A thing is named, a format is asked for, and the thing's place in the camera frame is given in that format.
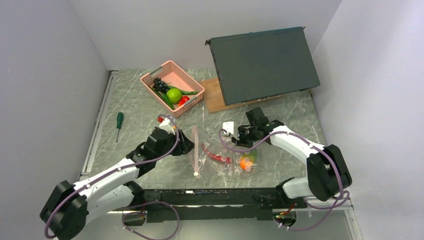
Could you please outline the pink plastic basket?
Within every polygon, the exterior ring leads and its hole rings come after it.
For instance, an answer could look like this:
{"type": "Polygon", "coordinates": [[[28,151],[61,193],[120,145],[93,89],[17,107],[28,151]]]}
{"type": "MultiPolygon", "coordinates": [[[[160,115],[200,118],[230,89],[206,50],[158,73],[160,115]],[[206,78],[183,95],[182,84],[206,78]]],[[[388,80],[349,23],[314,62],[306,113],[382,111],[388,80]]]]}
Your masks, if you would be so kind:
{"type": "Polygon", "coordinates": [[[140,81],[176,118],[204,98],[204,87],[171,60],[143,75],[140,81]]]}

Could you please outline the fake green bean pod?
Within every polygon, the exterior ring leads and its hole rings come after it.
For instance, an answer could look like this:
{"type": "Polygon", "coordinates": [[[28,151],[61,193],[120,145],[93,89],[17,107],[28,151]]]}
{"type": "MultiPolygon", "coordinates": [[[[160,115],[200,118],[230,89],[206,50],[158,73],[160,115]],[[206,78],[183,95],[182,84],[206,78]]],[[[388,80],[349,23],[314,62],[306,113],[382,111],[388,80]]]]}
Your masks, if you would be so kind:
{"type": "Polygon", "coordinates": [[[170,89],[178,89],[181,92],[182,95],[188,95],[188,96],[190,96],[190,95],[197,95],[199,93],[198,91],[185,91],[185,90],[181,90],[181,89],[179,89],[177,87],[174,87],[174,86],[171,86],[171,85],[168,85],[168,88],[170,88],[170,89]]]}

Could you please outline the clear zip top bag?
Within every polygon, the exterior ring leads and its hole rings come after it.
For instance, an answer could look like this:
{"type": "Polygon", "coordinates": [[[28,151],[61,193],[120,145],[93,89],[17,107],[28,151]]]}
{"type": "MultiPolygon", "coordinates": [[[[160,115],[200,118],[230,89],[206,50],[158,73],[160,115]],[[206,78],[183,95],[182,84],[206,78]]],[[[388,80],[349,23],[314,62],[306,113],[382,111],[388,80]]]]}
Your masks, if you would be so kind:
{"type": "Polygon", "coordinates": [[[196,125],[191,127],[188,139],[194,143],[188,160],[196,178],[201,177],[204,167],[212,167],[221,176],[252,174],[258,170],[261,155],[257,149],[244,153],[231,151],[196,125]]]}

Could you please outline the fake black grape bunch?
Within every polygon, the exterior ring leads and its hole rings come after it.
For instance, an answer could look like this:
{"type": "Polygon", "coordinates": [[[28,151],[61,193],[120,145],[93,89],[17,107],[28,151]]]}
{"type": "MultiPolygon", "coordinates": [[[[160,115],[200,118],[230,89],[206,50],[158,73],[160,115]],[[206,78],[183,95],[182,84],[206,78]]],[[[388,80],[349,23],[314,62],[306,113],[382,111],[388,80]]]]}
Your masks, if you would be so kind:
{"type": "Polygon", "coordinates": [[[161,78],[159,78],[159,77],[156,77],[154,80],[153,80],[153,86],[152,86],[152,88],[154,89],[154,90],[156,90],[157,92],[161,92],[161,93],[164,93],[164,94],[166,94],[171,88],[168,86],[168,84],[167,83],[165,83],[164,81],[162,81],[162,79],[161,78]]]}

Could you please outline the fake green chili pepper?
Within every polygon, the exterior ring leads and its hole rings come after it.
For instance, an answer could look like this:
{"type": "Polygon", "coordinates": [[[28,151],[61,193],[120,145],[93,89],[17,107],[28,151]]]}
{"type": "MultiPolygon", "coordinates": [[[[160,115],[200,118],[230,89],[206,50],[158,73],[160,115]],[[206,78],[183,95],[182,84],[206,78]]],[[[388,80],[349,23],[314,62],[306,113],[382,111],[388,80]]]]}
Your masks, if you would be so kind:
{"type": "Polygon", "coordinates": [[[175,110],[174,104],[170,101],[168,96],[165,93],[161,93],[163,101],[169,106],[171,110],[175,110]]]}

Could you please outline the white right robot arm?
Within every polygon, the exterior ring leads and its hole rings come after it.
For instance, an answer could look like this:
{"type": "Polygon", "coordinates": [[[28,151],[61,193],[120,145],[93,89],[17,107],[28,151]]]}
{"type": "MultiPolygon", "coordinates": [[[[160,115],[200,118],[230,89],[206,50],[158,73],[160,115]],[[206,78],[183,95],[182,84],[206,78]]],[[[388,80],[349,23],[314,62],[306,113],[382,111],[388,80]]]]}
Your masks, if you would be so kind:
{"type": "Polygon", "coordinates": [[[324,146],[308,140],[283,122],[270,121],[260,107],[245,115],[246,125],[235,127],[231,122],[222,125],[225,135],[231,137],[235,146],[253,150],[266,142],[288,152],[306,167],[306,176],[287,179],[277,186],[275,200],[280,207],[289,207],[296,198],[315,197],[325,202],[347,193],[352,177],[338,146],[324,146]]]}

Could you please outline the fake green lime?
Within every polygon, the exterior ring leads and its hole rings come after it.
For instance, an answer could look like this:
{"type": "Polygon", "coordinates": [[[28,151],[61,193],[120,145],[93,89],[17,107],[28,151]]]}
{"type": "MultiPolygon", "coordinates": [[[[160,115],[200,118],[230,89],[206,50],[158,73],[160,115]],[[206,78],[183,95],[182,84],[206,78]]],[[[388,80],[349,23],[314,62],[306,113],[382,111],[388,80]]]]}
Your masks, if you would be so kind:
{"type": "Polygon", "coordinates": [[[170,103],[172,103],[173,105],[176,105],[181,101],[183,94],[177,88],[170,88],[166,92],[166,96],[168,97],[170,103]]]}

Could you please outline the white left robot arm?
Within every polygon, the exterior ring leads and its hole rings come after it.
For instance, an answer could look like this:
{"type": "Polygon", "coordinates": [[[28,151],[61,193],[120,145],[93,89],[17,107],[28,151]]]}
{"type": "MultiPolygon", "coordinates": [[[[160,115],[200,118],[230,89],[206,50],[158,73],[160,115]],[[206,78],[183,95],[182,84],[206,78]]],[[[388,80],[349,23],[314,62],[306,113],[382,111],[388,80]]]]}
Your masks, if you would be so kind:
{"type": "Polygon", "coordinates": [[[45,237],[71,240],[103,214],[120,208],[139,209],[146,202],[145,190],[135,180],[151,171],[158,160],[186,155],[194,147],[182,130],[156,127],[114,166],[82,181],[58,183],[39,215],[45,223],[45,237]]]}

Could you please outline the fake green cucumber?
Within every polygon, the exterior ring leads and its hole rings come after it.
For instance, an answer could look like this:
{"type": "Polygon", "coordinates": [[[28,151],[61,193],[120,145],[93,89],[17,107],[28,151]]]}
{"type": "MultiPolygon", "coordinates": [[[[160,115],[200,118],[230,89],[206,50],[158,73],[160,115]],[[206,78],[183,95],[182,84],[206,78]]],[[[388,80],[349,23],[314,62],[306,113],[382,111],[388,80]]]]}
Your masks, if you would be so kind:
{"type": "Polygon", "coordinates": [[[153,92],[164,102],[162,92],[153,89],[153,92]]]}

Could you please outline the fake red tomato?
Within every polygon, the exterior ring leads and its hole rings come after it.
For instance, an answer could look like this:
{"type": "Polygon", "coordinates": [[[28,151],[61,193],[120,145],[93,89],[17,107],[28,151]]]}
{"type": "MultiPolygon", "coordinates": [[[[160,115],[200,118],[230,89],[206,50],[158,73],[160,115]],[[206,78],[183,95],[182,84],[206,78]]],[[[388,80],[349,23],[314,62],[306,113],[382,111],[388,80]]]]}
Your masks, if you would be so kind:
{"type": "Polygon", "coordinates": [[[190,100],[190,98],[187,95],[183,95],[182,98],[180,99],[178,106],[183,106],[186,102],[188,102],[190,100]]]}

